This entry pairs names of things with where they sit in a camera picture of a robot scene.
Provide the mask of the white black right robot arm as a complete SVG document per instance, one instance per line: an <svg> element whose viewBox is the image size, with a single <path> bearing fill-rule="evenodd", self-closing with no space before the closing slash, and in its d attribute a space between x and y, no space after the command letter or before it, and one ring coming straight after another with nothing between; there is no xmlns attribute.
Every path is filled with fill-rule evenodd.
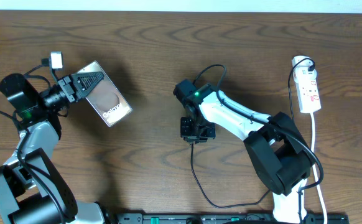
<svg viewBox="0 0 362 224"><path fill-rule="evenodd" d="M197 88L183 80L173 94L186 110L180 136L195 145L215 138L219 125L242 140L255 172L273 193L273 216L279 222L302 223L304 190L316 158L290 117L262 114L229 99L210 84Z"/></svg>

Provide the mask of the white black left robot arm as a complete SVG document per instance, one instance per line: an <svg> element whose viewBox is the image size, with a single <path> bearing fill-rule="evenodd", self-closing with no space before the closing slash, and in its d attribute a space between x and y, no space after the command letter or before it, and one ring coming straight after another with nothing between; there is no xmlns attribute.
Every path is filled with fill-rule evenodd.
<svg viewBox="0 0 362 224"><path fill-rule="evenodd" d="M0 92L15 111L10 116L20 141L0 166L0 216L4 223L112 223L99 203L79 202L50 160L61 137L59 111L84 99L102 72L67 75L43 92L28 75L2 79Z"/></svg>

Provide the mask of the white USB charger adapter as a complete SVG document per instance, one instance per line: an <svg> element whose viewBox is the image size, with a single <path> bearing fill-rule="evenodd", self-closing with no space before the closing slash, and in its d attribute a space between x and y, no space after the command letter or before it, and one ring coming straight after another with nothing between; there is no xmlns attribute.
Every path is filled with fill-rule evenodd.
<svg viewBox="0 0 362 224"><path fill-rule="evenodd" d="M295 70L297 67L307 67L308 71L312 72L315 70L315 61L310 57L298 55L292 59L292 68Z"/></svg>

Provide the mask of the white power strip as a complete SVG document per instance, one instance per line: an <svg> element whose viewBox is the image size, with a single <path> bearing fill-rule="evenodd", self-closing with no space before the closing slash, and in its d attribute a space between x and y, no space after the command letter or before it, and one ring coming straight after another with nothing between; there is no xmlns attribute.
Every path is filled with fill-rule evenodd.
<svg viewBox="0 0 362 224"><path fill-rule="evenodd" d="M316 69L309 71L308 67L298 66L294 70L293 78L301 113L310 114L322 108L316 77Z"/></svg>

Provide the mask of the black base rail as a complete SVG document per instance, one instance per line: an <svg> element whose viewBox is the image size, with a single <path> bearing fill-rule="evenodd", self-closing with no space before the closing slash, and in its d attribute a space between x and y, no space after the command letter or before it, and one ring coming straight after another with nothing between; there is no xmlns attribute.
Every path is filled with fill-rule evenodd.
<svg viewBox="0 0 362 224"><path fill-rule="evenodd" d="M118 224L222 224L222 223L290 223L279 222L269 213L247 213L243 215L143 215L120 213L114 218Z"/></svg>

